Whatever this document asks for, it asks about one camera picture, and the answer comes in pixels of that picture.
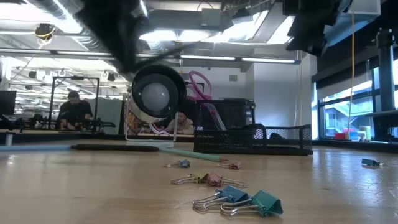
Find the lamp head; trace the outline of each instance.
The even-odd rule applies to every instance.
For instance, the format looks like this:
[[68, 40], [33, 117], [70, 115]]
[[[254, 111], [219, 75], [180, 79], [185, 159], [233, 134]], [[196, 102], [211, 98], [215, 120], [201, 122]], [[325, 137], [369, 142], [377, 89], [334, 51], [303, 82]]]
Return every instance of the lamp head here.
[[141, 121], [159, 122], [175, 114], [187, 95], [184, 80], [165, 65], [148, 65], [132, 81], [132, 112]]

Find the black mesh pencil holder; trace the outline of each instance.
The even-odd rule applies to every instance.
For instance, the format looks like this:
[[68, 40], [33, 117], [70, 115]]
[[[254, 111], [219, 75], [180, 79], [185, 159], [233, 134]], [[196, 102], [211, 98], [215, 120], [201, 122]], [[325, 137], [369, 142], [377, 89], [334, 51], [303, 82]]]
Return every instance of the black mesh pencil holder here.
[[247, 124], [246, 101], [197, 101], [195, 152], [217, 154], [313, 154], [311, 126]]

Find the person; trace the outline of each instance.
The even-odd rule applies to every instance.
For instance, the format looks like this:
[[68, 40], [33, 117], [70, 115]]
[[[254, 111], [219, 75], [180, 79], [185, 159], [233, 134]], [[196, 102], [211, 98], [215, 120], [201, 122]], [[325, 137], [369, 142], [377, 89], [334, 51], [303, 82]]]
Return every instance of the person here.
[[81, 100], [77, 91], [71, 91], [68, 94], [68, 101], [60, 107], [57, 121], [60, 122], [61, 129], [76, 130], [92, 116], [90, 104]]
[[[177, 122], [177, 134], [193, 134], [193, 122], [187, 118], [183, 111], [178, 112]], [[173, 133], [174, 126], [175, 119], [171, 120], [165, 131], [168, 133]]]

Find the hat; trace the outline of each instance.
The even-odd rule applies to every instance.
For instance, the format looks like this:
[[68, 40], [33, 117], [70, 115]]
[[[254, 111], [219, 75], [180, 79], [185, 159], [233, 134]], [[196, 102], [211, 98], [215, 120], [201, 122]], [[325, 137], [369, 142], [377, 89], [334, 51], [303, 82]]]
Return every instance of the hat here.
[[79, 98], [79, 93], [77, 91], [70, 91], [68, 94], [68, 98], [74, 98], [74, 97]]

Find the desk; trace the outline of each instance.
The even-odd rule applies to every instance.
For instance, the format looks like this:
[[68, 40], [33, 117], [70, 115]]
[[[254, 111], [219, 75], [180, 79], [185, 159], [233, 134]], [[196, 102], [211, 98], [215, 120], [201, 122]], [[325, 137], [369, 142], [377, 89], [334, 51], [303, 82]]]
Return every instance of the desk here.
[[16, 134], [59, 134], [59, 130], [22, 130], [22, 133], [19, 132], [19, 130], [7, 130], [7, 129], [0, 129], [0, 133], [5, 133], [5, 132], [13, 132]]
[[[0, 158], [1, 224], [398, 223], [398, 167], [361, 166], [362, 158], [398, 165], [394, 154], [317, 147], [313, 156], [228, 156], [242, 161], [241, 170], [199, 159], [189, 159], [190, 169], [166, 169], [183, 157], [164, 152], [2, 152]], [[170, 184], [198, 171], [245, 181], [250, 194], [267, 190], [281, 199], [284, 214], [198, 214], [191, 201], [215, 188]]]

